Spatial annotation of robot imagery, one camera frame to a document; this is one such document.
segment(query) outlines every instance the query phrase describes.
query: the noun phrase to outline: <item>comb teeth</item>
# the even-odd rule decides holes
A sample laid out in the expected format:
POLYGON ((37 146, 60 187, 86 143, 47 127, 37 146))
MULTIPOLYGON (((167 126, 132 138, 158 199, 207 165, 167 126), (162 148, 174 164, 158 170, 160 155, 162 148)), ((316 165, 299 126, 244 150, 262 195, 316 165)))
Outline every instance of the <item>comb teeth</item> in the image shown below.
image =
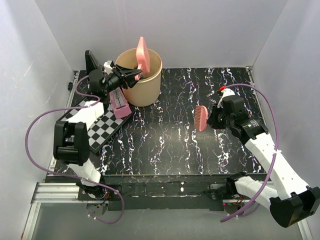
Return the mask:
POLYGON ((208 110, 205 106, 197 105, 194 113, 194 128, 204 131, 207 127, 208 110))

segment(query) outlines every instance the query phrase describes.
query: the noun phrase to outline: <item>checkered pattern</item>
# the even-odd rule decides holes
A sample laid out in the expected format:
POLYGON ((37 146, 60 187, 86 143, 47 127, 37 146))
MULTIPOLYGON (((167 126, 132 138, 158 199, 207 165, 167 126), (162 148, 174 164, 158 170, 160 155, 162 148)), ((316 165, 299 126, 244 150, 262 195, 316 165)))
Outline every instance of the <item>checkered pattern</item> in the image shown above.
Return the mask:
MULTIPOLYGON (((84 106, 86 98, 77 104, 77 106, 84 106)), ((67 119, 74 116, 79 110, 72 109, 65 113, 59 120, 66 121, 67 119)), ((105 114, 100 116, 88 129, 89 145, 90 150, 93 153, 97 153, 104 144, 115 134, 119 128, 130 118, 132 114, 116 119, 116 116, 112 112, 111 104, 109 104, 105 114)))

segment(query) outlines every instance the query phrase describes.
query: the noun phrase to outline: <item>pink brush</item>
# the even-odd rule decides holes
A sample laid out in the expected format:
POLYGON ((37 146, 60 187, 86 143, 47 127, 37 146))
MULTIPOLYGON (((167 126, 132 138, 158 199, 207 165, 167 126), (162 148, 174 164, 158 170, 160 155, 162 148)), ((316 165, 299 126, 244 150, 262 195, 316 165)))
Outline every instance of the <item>pink brush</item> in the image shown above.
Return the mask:
POLYGON ((131 114, 130 106, 120 87, 111 91, 109 95, 112 111, 116 119, 121 119, 131 114))
MULTIPOLYGON (((136 48, 136 60, 138 62, 138 68, 142 70, 142 74, 150 73, 150 57, 147 49, 147 45, 143 36, 140 37, 138 47, 136 48)), ((135 76, 135 80, 139 81, 141 73, 135 76)))
POLYGON ((194 128, 200 131, 206 130, 208 120, 208 110, 205 106, 197 105, 194 114, 194 128))

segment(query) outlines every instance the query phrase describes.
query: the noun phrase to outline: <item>beige bucket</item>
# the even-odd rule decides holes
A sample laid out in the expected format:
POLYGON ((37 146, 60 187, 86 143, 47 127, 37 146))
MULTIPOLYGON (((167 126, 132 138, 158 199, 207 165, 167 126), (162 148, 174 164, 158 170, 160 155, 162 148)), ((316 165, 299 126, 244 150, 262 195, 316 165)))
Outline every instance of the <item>beige bucket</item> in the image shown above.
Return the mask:
MULTIPOLYGON (((121 53, 115 63, 125 68, 136 68, 138 66, 136 50, 133 48, 121 53)), ((133 88, 123 89, 128 102, 137 107, 153 104, 160 94, 162 61, 155 51, 148 49, 148 52, 150 56, 149 74, 139 80, 133 88)))

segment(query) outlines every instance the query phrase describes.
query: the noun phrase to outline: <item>comb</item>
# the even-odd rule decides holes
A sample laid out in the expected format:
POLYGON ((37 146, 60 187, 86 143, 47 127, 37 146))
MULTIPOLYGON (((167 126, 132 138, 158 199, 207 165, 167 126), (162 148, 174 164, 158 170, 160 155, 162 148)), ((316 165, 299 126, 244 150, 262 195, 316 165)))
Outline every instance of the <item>comb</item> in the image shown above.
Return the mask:
POLYGON ((135 80, 139 81, 141 75, 146 75, 150 73, 150 56, 148 52, 148 48, 143 36, 140 37, 138 47, 136 48, 136 61, 138 62, 137 69, 141 69, 142 73, 135 76, 135 80))
POLYGON ((112 111, 116 119, 121 119, 131 114, 130 106, 120 87, 111 91, 109 95, 112 111))
POLYGON ((194 114, 194 128, 199 129, 201 132, 207 127, 208 110, 205 106, 197 105, 194 114))

